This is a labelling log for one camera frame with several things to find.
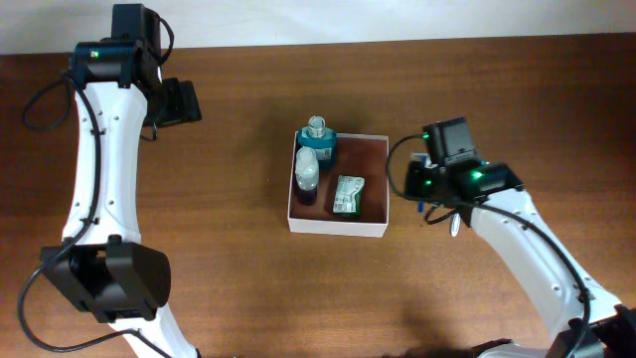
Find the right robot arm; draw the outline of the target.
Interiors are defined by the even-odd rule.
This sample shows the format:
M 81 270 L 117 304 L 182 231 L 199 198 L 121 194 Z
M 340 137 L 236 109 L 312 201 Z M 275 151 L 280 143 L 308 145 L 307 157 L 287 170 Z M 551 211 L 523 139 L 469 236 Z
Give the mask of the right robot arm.
M 599 284 L 567 251 L 505 163 L 483 160 L 467 121 L 425 126 L 426 145 L 407 167 L 399 196 L 447 208 L 497 252 L 546 326 L 552 344 L 525 348 L 498 339 L 469 349 L 472 357 L 632 357 L 635 311 Z

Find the clear pump bottle purple liquid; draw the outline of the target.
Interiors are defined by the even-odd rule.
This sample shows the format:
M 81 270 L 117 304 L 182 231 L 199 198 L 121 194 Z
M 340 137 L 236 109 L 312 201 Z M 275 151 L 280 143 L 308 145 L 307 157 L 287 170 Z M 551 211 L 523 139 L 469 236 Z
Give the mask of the clear pump bottle purple liquid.
M 300 204 L 312 206 L 317 200 L 319 163 L 313 148 L 303 146 L 296 153 L 295 195 Z

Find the blue white toothbrush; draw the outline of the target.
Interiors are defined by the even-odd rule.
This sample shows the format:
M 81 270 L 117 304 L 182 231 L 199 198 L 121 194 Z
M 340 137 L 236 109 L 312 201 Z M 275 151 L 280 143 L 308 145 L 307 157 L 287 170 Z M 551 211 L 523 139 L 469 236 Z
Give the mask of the blue white toothbrush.
M 455 213 L 452 218 L 451 218 L 451 222 L 449 225 L 449 233 L 450 236 L 452 238 L 455 238 L 458 236 L 459 230 L 461 228 L 461 217 L 458 213 Z

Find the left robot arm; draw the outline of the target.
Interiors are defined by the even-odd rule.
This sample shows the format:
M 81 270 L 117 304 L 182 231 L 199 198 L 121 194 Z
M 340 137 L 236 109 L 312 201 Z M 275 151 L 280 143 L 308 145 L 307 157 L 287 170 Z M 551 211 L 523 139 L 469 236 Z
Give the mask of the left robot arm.
M 40 256 L 40 272 L 71 305 L 108 324 L 139 357 L 200 354 L 170 310 L 168 258 L 142 245 L 136 215 L 143 128 L 202 117 L 191 82 L 161 77 L 168 28 L 142 4 L 116 4 L 110 36 L 76 45 L 66 74 L 79 115 L 73 202 L 62 244 Z

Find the blue mouthwash bottle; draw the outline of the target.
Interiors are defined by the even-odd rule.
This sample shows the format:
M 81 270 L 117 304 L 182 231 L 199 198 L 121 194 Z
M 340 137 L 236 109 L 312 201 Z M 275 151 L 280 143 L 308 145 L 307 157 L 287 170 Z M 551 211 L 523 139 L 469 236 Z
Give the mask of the blue mouthwash bottle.
M 326 125 L 326 120 L 319 115 L 309 118 L 308 124 L 302 127 L 297 137 L 302 147 L 312 148 L 321 168 L 330 168 L 336 160 L 337 132 Z

